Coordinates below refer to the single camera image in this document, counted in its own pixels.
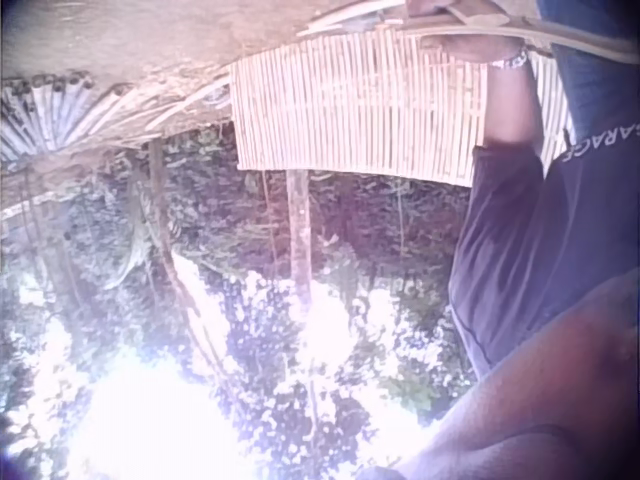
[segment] dark t-shirt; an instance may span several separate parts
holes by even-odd
[[[590,290],[638,267],[640,123],[573,146],[546,178],[531,151],[477,147],[474,161],[449,293],[480,378]]]

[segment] vegetation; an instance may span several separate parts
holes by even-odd
[[[30,478],[65,478],[69,435],[125,348],[148,363],[176,359],[186,378],[209,385],[259,458],[258,478],[332,478],[367,463],[360,447],[376,429],[356,398],[364,386],[382,389],[424,425],[469,388],[471,370],[447,312],[465,189],[310,173],[313,275],[348,312],[353,349],[337,367],[319,361],[309,392],[305,326],[289,313],[285,281],[284,173],[238,171],[230,126],[170,138],[164,156],[172,248],[199,267],[220,303],[229,324],[224,358],[194,335],[152,238],[124,281],[104,288],[131,249],[132,166],[149,176],[146,150],[119,152],[79,195],[25,212],[4,232],[0,447],[19,451]],[[392,300],[391,325],[375,320],[380,291]],[[46,335],[57,324],[71,342],[49,368]],[[196,365],[202,358],[206,368]],[[38,393],[39,374],[55,377],[47,398]],[[323,406],[317,424],[310,393]],[[36,418],[34,399],[47,405],[46,418]],[[55,433],[43,435],[42,425]]]

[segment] wristwatch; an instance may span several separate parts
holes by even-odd
[[[529,51],[526,46],[523,46],[518,54],[514,57],[507,58],[506,60],[497,60],[489,63],[490,66],[499,68],[501,70],[512,70],[514,68],[520,68],[529,61]]]

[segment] hand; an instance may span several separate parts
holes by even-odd
[[[410,17],[433,15],[438,10],[448,7],[456,8],[464,4],[466,15],[486,15],[504,13],[498,5],[490,0],[406,0]],[[524,41],[515,37],[491,35],[443,35],[425,36],[422,38],[423,48],[442,48],[450,55],[471,63],[490,63],[515,57]]]

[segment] skin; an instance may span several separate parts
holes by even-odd
[[[638,270],[615,278],[547,325],[455,405],[431,445],[396,469],[408,480],[479,472],[492,479],[610,478],[639,433],[639,285]],[[573,433],[583,455],[544,434],[505,440],[548,424]]]
[[[416,15],[452,3],[409,0],[407,8]],[[476,5],[479,13],[501,11],[492,2]],[[488,63],[513,57],[521,45],[462,36],[437,46]],[[490,67],[488,75],[484,144],[539,152],[542,116],[531,67]],[[639,433],[639,286],[635,270],[596,288],[507,357],[445,416],[433,442],[395,469],[407,480],[610,478]],[[518,435],[548,424],[573,434],[582,453],[552,435]]]

